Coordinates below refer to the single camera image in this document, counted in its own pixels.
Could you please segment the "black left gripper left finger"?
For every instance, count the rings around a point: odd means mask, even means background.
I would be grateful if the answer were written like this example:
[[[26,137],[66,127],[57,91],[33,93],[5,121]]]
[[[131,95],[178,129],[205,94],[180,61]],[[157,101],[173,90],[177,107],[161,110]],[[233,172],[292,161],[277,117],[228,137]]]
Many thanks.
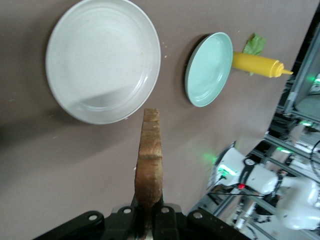
[[[105,217],[96,210],[87,211],[36,237],[37,240],[127,240],[135,239],[138,201],[113,208]]]

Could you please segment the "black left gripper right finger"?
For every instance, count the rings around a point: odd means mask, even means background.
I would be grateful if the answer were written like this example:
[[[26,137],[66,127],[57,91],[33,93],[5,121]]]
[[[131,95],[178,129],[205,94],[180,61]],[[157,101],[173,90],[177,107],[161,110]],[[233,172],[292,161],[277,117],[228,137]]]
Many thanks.
[[[244,235],[204,209],[184,215],[177,204],[163,198],[152,208],[154,240],[243,240]]]

